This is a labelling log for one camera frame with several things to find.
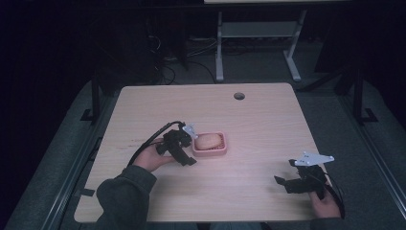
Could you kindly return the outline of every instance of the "dark sleeve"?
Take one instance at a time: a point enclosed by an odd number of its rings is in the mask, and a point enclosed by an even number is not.
[[[341,218],[316,218],[310,222],[311,230],[347,230]]]
[[[116,178],[103,181],[97,191],[103,214],[96,229],[144,229],[155,181],[154,175],[138,166],[128,166]]]

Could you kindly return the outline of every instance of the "dark background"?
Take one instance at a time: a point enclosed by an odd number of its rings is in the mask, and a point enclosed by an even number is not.
[[[80,4],[95,2],[98,5],[98,1],[0,2],[0,227],[7,223],[73,99],[96,72],[106,85],[113,85],[105,86],[104,93],[125,84],[156,81],[153,66],[160,60],[148,51],[143,15],[100,17],[84,11]],[[207,21],[215,23],[216,14],[200,13],[161,13],[154,17],[158,26],[155,33],[181,57],[182,44],[189,34],[215,33]],[[325,41],[317,71],[331,72],[353,61],[354,56],[362,59],[357,64],[367,81],[378,88],[387,106],[406,127],[404,25],[405,7],[396,1],[362,4],[349,11],[309,11],[302,39],[311,41],[318,36]],[[137,28],[139,33],[130,28]],[[127,53],[125,47],[138,50],[136,54]]]

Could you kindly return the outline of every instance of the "pink tray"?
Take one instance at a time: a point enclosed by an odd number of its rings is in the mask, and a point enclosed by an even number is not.
[[[210,133],[216,133],[219,134],[221,137],[221,145],[212,148],[212,149],[205,149],[205,150],[199,150],[195,147],[194,145],[194,139],[192,139],[192,150],[193,150],[193,155],[194,156],[217,156],[217,155],[224,155],[227,152],[227,143],[226,143],[226,138],[223,132],[203,132],[199,133],[197,135],[203,135],[203,134],[210,134]]]

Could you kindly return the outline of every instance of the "person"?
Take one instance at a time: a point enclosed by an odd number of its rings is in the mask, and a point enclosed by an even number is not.
[[[174,162],[172,156],[159,155],[156,144],[147,147],[116,178],[107,179],[99,186],[97,197],[103,213],[96,222],[96,229],[196,229],[193,223],[148,224],[149,193],[156,182],[152,174],[159,167]],[[332,195],[320,200],[315,192],[309,193],[316,219],[310,222],[312,230],[347,229]],[[215,223],[211,229],[260,230],[259,223]]]

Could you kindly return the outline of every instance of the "floor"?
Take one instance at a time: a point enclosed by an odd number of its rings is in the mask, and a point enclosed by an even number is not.
[[[211,42],[194,42],[189,51],[199,53],[193,51],[208,47]],[[288,45],[289,40],[230,40],[223,56],[223,83],[288,82],[299,89],[324,75],[313,71],[323,43],[301,41],[294,59],[303,79],[293,81],[282,54]],[[188,57],[188,69],[169,58],[160,83],[210,84],[214,83],[214,73],[214,50],[210,49]],[[389,189],[394,183],[386,182],[388,172],[376,163],[382,160],[399,190],[406,191],[403,170],[406,132],[367,82],[364,107],[371,108],[379,122],[358,125],[350,112],[352,92],[347,96],[335,95],[336,82],[332,80],[311,92],[297,93],[297,98],[320,153],[336,158],[326,168],[344,193],[346,222],[351,229],[406,229],[404,214],[398,208],[401,204],[396,203]],[[78,223],[73,215],[119,92],[114,97],[100,95],[101,116],[92,125],[80,120],[83,111],[91,108],[90,86],[87,83],[73,102],[8,229],[93,229],[93,224]],[[51,209],[53,206],[60,207],[59,212],[50,212],[55,210]],[[308,221],[269,225],[274,230],[309,228]]]

